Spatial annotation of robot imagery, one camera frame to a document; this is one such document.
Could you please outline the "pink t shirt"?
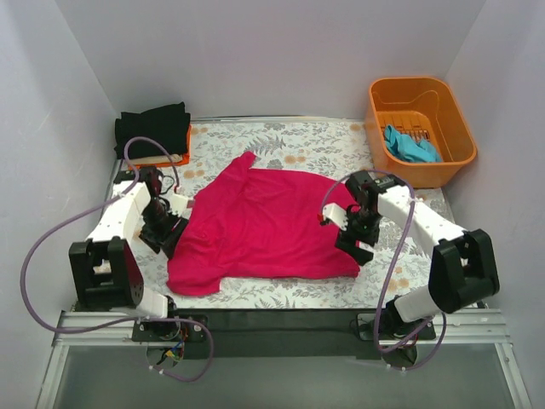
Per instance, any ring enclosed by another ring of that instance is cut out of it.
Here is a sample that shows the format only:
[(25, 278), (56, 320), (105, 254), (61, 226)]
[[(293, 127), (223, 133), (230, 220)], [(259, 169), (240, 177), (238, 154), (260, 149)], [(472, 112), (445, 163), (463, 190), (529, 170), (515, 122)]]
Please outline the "pink t shirt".
[(335, 246), (336, 226), (318, 221), (324, 197), (352, 204), (347, 190), (305, 171), (256, 168), (255, 159), (243, 153), (196, 195), (167, 264), (174, 293), (214, 294), (225, 278), (358, 276), (359, 265)]

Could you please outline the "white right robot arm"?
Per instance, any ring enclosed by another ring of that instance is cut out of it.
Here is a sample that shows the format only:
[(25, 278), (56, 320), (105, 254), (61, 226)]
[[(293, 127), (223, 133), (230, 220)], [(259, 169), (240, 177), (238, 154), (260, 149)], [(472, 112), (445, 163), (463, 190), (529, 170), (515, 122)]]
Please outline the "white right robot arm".
[(467, 230), (448, 221), (418, 200), (414, 188), (396, 175), (382, 172), (373, 177), (361, 170), (341, 178), (353, 204), (341, 207), (324, 198), (322, 224), (338, 229), (336, 248), (359, 266), (373, 258), (372, 248), (387, 219), (401, 228), (394, 254), (412, 238), (430, 257), (428, 282), (403, 296), (386, 301), (379, 296), (371, 321), (374, 341), (382, 336), (416, 336), (432, 317), (452, 314), (500, 290), (491, 237), (482, 229)]

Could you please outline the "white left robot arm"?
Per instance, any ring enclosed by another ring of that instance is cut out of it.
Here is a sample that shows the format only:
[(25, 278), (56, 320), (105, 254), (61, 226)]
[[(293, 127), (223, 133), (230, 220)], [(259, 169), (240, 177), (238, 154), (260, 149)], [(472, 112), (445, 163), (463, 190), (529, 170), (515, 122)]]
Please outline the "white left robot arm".
[(69, 249), (80, 307), (116, 310), (132, 316), (165, 319), (171, 298), (145, 286), (133, 253), (141, 242), (156, 254), (172, 258), (188, 220), (182, 216), (190, 199), (162, 196), (163, 173), (155, 166), (122, 170), (114, 179), (112, 198), (86, 240)]

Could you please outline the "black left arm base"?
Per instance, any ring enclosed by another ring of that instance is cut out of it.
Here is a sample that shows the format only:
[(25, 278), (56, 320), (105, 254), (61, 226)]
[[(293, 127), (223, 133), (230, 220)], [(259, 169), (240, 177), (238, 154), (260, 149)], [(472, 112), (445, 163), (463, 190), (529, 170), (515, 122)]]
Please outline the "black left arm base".
[(131, 340), (135, 343), (148, 343), (148, 361), (161, 369), (176, 367), (185, 355), (188, 344), (206, 341), (202, 326), (180, 322), (141, 322), (133, 326)]

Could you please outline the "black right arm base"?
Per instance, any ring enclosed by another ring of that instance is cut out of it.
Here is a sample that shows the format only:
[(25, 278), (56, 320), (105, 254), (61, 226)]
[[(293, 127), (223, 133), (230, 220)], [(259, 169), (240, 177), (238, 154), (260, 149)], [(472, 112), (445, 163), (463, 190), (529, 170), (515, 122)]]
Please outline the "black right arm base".
[[(375, 316), (373, 314), (358, 314), (349, 322), (348, 328), (359, 341), (372, 343), (374, 318)], [(394, 331), (387, 329), (386, 325), (381, 323), (379, 326), (379, 340), (393, 341), (394, 343), (402, 341), (421, 323), (422, 320), (418, 320), (414, 323), (405, 323)], [(438, 333), (435, 331), (433, 323), (427, 323), (426, 327), (415, 334), (415, 336), (413, 336), (404, 345), (400, 346), (398, 349), (389, 354), (380, 354), (380, 358), (386, 365), (396, 366), (399, 368), (402, 366), (412, 367), (418, 360), (417, 342), (434, 341), (436, 336), (438, 336)]]

